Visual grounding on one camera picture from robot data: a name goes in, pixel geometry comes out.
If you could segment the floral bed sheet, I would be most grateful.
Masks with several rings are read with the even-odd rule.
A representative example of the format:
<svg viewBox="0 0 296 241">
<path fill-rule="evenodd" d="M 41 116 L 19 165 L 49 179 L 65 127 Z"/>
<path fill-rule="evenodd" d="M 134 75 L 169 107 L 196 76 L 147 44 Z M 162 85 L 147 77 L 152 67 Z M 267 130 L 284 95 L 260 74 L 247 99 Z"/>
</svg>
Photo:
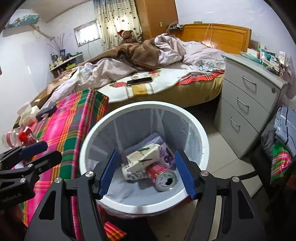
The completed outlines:
<svg viewBox="0 0 296 241">
<path fill-rule="evenodd" d="M 219 95 L 223 84 L 224 68 L 211 72 L 198 71 L 196 66 L 181 62 L 154 71 L 141 71 L 100 88 L 98 91 L 109 97 L 110 103 L 147 98 L 163 101 L 180 101 L 184 104 L 203 103 Z M 132 79 L 151 77 L 152 82 L 127 86 Z"/>
</svg>

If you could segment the white round trash bin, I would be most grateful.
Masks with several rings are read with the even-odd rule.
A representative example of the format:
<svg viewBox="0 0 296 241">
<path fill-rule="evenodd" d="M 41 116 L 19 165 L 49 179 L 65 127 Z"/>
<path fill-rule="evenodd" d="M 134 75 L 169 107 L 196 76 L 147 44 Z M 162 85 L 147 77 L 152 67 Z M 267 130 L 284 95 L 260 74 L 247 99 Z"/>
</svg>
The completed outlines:
<svg viewBox="0 0 296 241">
<path fill-rule="evenodd" d="M 98 204 L 121 218 L 156 215 L 188 197 L 176 167 L 177 150 L 207 168 L 209 143 L 200 122 L 173 104 L 138 102 L 93 126 L 83 142 L 79 168 L 81 173 L 92 171 L 116 154 L 110 187 Z"/>
</svg>

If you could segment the wooden wardrobe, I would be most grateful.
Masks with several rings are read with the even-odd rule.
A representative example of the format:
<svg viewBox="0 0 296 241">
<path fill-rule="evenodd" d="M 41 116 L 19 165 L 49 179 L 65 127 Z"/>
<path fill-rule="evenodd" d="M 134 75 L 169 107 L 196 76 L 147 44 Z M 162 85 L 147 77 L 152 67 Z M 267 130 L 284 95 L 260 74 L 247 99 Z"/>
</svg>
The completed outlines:
<svg viewBox="0 0 296 241">
<path fill-rule="evenodd" d="M 174 0 L 135 0 L 135 5 L 144 40 L 165 33 L 172 22 L 178 21 Z"/>
</svg>

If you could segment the light pink duvet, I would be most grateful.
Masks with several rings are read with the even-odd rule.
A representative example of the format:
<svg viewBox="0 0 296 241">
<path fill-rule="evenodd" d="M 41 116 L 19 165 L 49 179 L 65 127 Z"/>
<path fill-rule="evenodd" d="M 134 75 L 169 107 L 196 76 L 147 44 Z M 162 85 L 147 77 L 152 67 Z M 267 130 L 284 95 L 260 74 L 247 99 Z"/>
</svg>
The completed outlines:
<svg viewBox="0 0 296 241">
<path fill-rule="evenodd" d="M 48 107 L 86 88 L 112 103 L 154 99 L 191 106 L 222 89 L 223 51 L 161 34 L 141 44 L 122 44 L 65 71 L 47 89 Z"/>
</svg>

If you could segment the brown blanket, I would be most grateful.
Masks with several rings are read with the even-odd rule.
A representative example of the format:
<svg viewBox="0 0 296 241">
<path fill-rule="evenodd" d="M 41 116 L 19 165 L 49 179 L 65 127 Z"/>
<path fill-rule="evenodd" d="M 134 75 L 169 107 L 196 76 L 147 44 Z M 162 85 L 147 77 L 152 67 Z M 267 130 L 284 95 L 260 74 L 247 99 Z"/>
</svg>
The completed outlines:
<svg viewBox="0 0 296 241">
<path fill-rule="evenodd" d="M 36 96 L 30 104 L 42 108 L 53 95 L 53 92 L 57 91 L 60 85 L 68 82 L 79 67 L 94 65 L 96 73 L 92 75 L 93 80 L 79 81 L 74 87 L 75 91 L 88 87 L 103 87 L 112 81 L 126 77 L 137 69 L 152 71 L 158 66 L 159 54 L 160 51 L 154 43 L 154 38 L 145 40 L 142 44 L 122 44 L 64 71 L 51 81 L 48 87 Z"/>
</svg>

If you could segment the red drink can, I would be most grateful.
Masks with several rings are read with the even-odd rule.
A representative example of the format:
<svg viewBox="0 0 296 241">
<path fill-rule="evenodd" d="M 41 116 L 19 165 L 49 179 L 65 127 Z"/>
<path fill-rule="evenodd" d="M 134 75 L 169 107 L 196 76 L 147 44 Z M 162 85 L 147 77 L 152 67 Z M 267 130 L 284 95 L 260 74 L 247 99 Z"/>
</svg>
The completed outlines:
<svg viewBox="0 0 296 241">
<path fill-rule="evenodd" d="M 176 174 L 170 168 L 160 163 L 149 165 L 145 171 L 154 187 L 160 192 L 168 191 L 177 184 Z"/>
</svg>

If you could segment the clear bottle red cap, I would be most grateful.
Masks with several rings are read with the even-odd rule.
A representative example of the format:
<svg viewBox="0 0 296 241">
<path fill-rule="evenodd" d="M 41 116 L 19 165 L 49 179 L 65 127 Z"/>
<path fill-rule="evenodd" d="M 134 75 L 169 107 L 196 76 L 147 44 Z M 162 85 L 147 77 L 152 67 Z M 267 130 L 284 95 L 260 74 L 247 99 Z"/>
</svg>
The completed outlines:
<svg viewBox="0 0 296 241">
<path fill-rule="evenodd" d="M 1 137 L 1 143 L 7 149 L 27 147 L 37 142 L 38 140 L 28 126 L 25 128 L 15 128 L 4 133 Z"/>
</svg>

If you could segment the black smartphone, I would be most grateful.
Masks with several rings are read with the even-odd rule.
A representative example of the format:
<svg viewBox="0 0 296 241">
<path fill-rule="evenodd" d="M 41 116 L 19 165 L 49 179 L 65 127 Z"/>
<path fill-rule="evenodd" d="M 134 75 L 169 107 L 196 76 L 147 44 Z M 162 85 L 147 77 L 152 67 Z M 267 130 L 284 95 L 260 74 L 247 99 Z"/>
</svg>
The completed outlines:
<svg viewBox="0 0 296 241">
<path fill-rule="evenodd" d="M 139 85 L 143 83 L 150 83 L 152 82 L 151 77 L 144 77 L 144 78 L 138 78 L 138 79 L 132 79 L 126 83 L 127 86 L 133 86 L 133 85 Z"/>
</svg>

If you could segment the small window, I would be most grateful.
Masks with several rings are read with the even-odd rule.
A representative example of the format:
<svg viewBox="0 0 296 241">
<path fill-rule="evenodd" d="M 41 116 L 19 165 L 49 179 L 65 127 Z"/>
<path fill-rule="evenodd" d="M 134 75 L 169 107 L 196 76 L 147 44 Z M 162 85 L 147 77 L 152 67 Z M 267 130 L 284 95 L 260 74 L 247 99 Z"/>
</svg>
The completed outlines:
<svg viewBox="0 0 296 241">
<path fill-rule="evenodd" d="M 78 47 L 100 39 L 99 28 L 96 20 L 74 28 L 74 34 Z"/>
</svg>

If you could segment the brown paper bag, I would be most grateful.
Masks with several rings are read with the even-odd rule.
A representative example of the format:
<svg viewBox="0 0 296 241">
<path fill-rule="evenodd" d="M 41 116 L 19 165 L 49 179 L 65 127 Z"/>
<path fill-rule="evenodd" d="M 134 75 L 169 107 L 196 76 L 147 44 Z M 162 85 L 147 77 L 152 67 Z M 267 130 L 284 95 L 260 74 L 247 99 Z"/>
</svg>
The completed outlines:
<svg viewBox="0 0 296 241">
<path fill-rule="evenodd" d="M 160 160 L 158 144 L 147 145 L 127 156 L 128 171 L 134 172 L 145 169 L 147 166 Z"/>
</svg>

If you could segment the purple white milk carton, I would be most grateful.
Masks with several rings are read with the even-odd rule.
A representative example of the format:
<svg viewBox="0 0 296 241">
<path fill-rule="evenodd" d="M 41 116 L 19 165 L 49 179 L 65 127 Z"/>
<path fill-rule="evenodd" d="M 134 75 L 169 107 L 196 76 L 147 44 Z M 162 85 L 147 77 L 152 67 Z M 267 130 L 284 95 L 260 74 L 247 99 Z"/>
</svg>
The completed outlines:
<svg viewBox="0 0 296 241">
<path fill-rule="evenodd" d="M 166 143 L 162 143 L 159 147 L 159 163 L 171 168 L 175 164 L 175 156 Z"/>
</svg>

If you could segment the floral curtain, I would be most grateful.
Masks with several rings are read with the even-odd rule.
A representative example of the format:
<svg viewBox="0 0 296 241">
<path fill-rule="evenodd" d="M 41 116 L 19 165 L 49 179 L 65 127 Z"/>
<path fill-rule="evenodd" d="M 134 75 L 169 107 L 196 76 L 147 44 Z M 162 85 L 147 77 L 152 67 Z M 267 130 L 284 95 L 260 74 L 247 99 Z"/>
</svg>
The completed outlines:
<svg viewBox="0 0 296 241">
<path fill-rule="evenodd" d="M 96 0 L 93 4 L 103 50 L 120 45 L 121 30 L 131 30 L 137 40 L 142 39 L 142 27 L 134 0 Z"/>
</svg>

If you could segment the wall shelf with items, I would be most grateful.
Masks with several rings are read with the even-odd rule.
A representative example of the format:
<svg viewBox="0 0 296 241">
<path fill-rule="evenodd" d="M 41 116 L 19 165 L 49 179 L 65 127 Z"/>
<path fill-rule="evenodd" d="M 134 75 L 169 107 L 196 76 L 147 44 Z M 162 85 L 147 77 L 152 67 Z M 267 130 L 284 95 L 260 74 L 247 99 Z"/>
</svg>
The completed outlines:
<svg viewBox="0 0 296 241">
<path fill-rule="evenodd" d="M 82 52 L 77 52 L 76 55 L 67 54 L 65 60 L 63 60 L 62 56 L 57 58 L 56 63 L 50 65 L 50 72 L 54 78 L 57 78 L 64 71 L 69 70 L 82 62 L 84 62 Z"/>
</svg>

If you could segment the crushed patterned paper cup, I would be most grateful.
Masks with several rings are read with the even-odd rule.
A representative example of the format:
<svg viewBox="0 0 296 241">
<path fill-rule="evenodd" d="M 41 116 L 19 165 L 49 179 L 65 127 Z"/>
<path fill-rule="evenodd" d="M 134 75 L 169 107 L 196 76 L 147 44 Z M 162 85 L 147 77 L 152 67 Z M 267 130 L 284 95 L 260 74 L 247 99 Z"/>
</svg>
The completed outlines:
<svg viewBox="0 0 296 241">
<path fill-rule="evenodd" d="M 127 170 L 129 164 L 121 164 L 122 174 L 126 181 L 136 181 L 136 180 L 143 180 L 147 179 L 148 176 L 146 174 L 145 169 L 140 169 L 138 171 L 130 172 Z"/>
</svg>

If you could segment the plaid pink green tablecloth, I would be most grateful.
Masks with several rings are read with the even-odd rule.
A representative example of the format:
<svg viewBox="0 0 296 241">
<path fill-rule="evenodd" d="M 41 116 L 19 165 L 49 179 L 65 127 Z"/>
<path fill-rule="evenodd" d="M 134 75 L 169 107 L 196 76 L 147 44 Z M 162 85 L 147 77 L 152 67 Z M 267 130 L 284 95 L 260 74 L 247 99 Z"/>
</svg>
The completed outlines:
<svg viewBox="0 0 296 241">
<path fill-rule="evenodd" d="M 31 220 L 55 178 L 71 180 L 80 176 L 82 144 L 91 128 L 105 116 L 108 100 L 104 94 L 87 88 L 58 101 L 52 116 L 30 126 L 37 139 L 48 144 L 48 152 L 61 153 L 62 161 L 40 175 L 34 186 L 35 197 L 21 204 L 23 222 L 28 228 L 25 240 L 54 239 L 55 229 L 41 227 Z"/>
</svg>

